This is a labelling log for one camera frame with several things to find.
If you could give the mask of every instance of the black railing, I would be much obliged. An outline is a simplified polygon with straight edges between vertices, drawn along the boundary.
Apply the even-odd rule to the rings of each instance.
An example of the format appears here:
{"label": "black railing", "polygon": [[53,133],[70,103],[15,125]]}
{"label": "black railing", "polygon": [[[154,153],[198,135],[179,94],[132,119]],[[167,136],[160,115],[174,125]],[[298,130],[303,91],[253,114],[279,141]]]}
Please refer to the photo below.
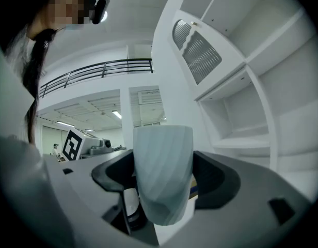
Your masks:
{"label": "black railing", "polygon": [[153,73],[151,62],[152,59],[124,59],[82,67],[42,85],[39,96],[43,98],[45,95],[58,89],[66,88],[68,85],[96,77],[103,78],[117,73]]}

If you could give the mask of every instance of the black headset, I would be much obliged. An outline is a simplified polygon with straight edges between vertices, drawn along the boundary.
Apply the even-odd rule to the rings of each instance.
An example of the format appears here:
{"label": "black headset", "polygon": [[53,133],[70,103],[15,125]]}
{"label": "black headset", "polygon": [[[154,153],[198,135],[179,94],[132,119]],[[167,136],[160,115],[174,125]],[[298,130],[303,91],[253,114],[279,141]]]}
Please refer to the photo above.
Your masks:
{"label": "black headset", "polygon": [[109,0],[98,0],[97,4],[95,5],[94,14],[91,18],[93,24],[97,25],[101,22],[105,15],[108,4]]}

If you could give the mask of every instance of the person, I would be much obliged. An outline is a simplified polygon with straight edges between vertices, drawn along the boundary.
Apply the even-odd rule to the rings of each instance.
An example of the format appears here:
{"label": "person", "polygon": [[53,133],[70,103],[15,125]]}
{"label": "person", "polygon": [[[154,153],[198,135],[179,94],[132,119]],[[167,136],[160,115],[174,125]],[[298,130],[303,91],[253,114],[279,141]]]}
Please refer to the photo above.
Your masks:
{"label": "person", "polygon": [[13,15],[1,14],[5,23],[0,47],[12,70],[34,98],[18,139],[35,144],[34,124],[39,80],[46,53],[56,33],[66,27],[87,23],[96,0],[11,0]]}
{"label": "person", "polygon": [[60,162],[60,155],[57,151],[57,148],[58,148],[58,145],[59,144],[54,144],[54,148],[52,149],[52,154],[58,159],[58,161]]}

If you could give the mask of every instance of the fluorescent light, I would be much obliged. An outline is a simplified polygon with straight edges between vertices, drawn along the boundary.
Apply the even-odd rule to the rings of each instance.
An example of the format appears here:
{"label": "fluorescent light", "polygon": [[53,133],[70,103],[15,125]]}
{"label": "fluorescent light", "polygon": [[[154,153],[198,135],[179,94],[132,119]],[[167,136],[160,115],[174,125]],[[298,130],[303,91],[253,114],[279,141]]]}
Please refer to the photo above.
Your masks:
{"label": "fluorescent light", "polygon": [[67,123],[64,123],[64,122],[61,122],[61,121],[57,121],[57,123],[63,124],[63,125],[66,125],[66,126],[70,126],[70,127],[74,127],[74,125],[70,125],[70,124],[67,124]]}
{"label": "fluorescent light", "polygon": [[113,113],[114,115],[116,115],[118,118],[120,118],[120,119],[122,118],[118,111],[113,110],[112,113]]}
{"label": "fluorescent light", "polygon": [[107,19],[107,11],[105,11],[104,17],[103,17],[103,19],[101,20],[101,22],[104,22],[106,19]]}

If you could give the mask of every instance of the white cup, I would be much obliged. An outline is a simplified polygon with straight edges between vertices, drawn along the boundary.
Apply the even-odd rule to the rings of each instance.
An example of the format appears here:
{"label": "white cup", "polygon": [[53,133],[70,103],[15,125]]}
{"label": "white cup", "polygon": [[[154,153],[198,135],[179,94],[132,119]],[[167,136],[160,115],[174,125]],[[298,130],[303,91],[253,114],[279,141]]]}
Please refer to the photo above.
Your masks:
{"label": "white cup", "polygon": [[134,128],[140,203],[152,223],[172,225],[182,218],[190,194],[193,151],[190,127]]}

